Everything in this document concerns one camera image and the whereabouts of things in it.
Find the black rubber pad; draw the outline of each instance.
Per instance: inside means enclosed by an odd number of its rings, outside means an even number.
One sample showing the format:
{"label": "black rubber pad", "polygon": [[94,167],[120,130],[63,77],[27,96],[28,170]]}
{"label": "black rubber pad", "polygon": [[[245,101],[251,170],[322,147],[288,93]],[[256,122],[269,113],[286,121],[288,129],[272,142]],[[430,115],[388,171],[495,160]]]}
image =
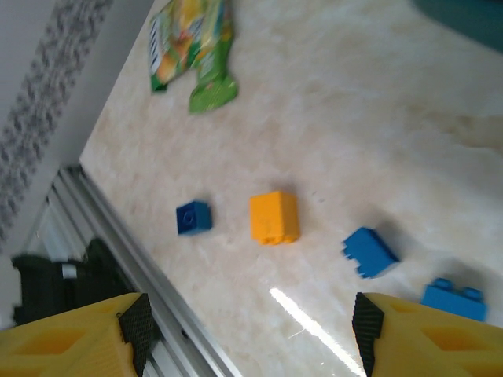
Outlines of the black rubber pad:
{"label": "black rubber pad", "polygon": [[358,292],[354,304],[353,331],[368,377],[372,375],[374,369],[374,340],[380,337],[383,320],[384,312],[364,294]]}
{"label": "black rubber pad", "polygon": [[144,293],[133,305],[119,316],[119,326],[124,342],[133,346],[133,366],[137,375],[143,375],[143,368],[150,354],[150,344],[154,330],[154,318],[149,296]]}

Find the dark blue lego brick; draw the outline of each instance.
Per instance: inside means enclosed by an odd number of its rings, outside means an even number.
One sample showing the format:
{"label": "dark blue lego brick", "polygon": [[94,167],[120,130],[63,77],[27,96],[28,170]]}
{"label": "dark blue lego brick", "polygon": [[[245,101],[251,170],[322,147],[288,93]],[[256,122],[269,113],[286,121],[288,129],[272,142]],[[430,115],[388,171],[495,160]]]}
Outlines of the dark blue lego brick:
{"label": "dark blue lego brick", "polygon": [[362,278],[376,277],[390,265],[400,262],[377,233],[368,228],[351,234],[344,245],[344,256],[358,261],[356,270]]}
{"label": "dark blue lego brick", "polygon": [[481,291],[470,287],[455,291],[448,279],[438,278],[428,285],[421,304],[482,322],[487,315],[487,306],[483,302]]}
{"label": "dark blue lego brick", "polygon": [[187,203],[176,209],[176,222],[179,235],[206,232],[212,227],[210,207],[198,200]]}

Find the toy block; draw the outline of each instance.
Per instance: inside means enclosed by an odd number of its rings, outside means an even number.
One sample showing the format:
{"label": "toy block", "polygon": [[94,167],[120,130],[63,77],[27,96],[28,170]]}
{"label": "toy block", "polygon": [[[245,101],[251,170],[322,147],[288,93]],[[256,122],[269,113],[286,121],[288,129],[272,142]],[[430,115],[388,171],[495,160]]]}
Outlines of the toy block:
{"label": "toy block", "polygon": [[358,293],[353,329],[368,377],[503,375],[503,329],[379,293]]}
{"label": "toy block", "polygon": [[153,335],[146,294],[130,293],[0,332],[0,376],[142,375]]}
{"label": "toy block", "polygon": [[261,245],[292,243],[300,237],[297,200],[275,191],[250,198],[251,237]]}
{"label": "toy block", "polygon": [[373,278],[380,275],[390,265],[400,262],[391,249],[371,229],[360,228],[344,240],[343,255],[356,259],[358,275]]}
{"label": "toy block", "polygon": [[205,202],[194,200],[176,209],[179,236],[191,236],[211,229],[211,211]]}
{"label": "toy block", "polygon": [[421,304],[482,322],[487,314],[481,291],[470,287],[455,291],[453,283],[442,278],[426,286]]}

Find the black object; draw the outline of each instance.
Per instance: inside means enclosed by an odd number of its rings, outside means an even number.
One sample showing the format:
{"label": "black object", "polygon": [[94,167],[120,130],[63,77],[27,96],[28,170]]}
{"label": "black object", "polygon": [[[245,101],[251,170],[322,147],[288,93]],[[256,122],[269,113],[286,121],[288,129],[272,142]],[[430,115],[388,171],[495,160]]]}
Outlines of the black object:
{"label": "black object", "polygon": [[503,53],[502,0],[413,0],[427,16]]}
{"label": "black object", "polygon": [[353,331],[368,377],[372,375],[374,369],[374,340],[380,337],[383,320],[384,312],[364,294],[358,292],[354,304]]}
{"label": "black object", "polygon": [[[12,263],[21,275],[22,306],[15,307],[13,315],[18,325],[133,291],[100,239],[90,242],[83,262],[52,262],[23,254]],[[65,278],[63,269],[68,267],[75,269],[76,276]]]}
{"label": "black object", "polygon": [[133,346],[134,370],[138,375],[142,375],[154,333],[154,318],[146,293],[120,315],[119,326],[123,332],[124,342]]}

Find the plastic packaging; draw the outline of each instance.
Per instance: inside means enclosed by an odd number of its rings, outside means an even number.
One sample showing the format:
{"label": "plastic packaging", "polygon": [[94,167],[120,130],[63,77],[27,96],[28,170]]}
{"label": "plastic packaging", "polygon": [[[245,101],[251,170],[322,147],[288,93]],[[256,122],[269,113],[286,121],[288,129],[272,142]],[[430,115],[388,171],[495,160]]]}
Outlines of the plastic packaging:
{"label": "plastic packaging", "polygon": [[206,112],[234,99],[237,83],[227,71],[233,41],[229,0],[171,0],[150,23],[150,79],[154,92],[190,68],[197,87],[191,113]]}

